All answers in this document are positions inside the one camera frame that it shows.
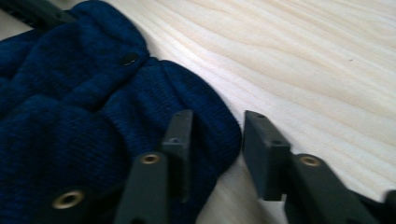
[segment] dark blue cloth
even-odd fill
[[[149,57],[110,5],[84,2],[71,13],[76,22],[0,42],[0,223],[28,223],[50,192],[125,180],[186,108],[195,115],[191,197],[172,202],[171,217],[193,223],[238,154],[236,120],[198,76]],[[130,53],[138,60],[123,65]]]

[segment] wooden table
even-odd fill
[[[378,201],[396,189],[395,1],[108,2],[153,56],[206,80],[241,125],[245,110],[262,113],[294,153],[321,157],[349,188]],[[3,12],[0,21],[0,39],[27,30]],[[284,223],[282,213],[256,199],[239,158],[197,223]]]

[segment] light wood surface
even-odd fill
[[[294,153],[321,157],[349,188],[378,201],[396,189],[396,1],[108,2],[153,56],[207,81],[241,125],[245,110],[262,113]],[[8,23],[0,38],[27,29]],[[282,213],[256,200],[239,158],[197,223],[284,223]]]

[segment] black object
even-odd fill
[[[46,0],[0,0],[0,8],[40,31],[76,20]]]
[[[290,224],[394,223],[396,190],[377,203],[347,189],[320,158],[290,152],[265,116],[247,111],[243,153],[260,198],[280,201]]]
[[[190,193],[193,113],[177,112],[157,151],[134,160],[126,183],[105,192],[86,187],[62,189],[49,197],[35,224],[166,224],[169,199]]]

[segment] blue garment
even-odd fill
[[[50,192],[125,180],[183,109],[195,116],[191,197],[172,202],[171,217],[194,223],[238,155],[239,125],[198,76],[150,57],[110,5],[83,2],[70,13],[78,20],[0,42],[0,223],[28,223]],[[124,65],[131,54],[138,59]]]

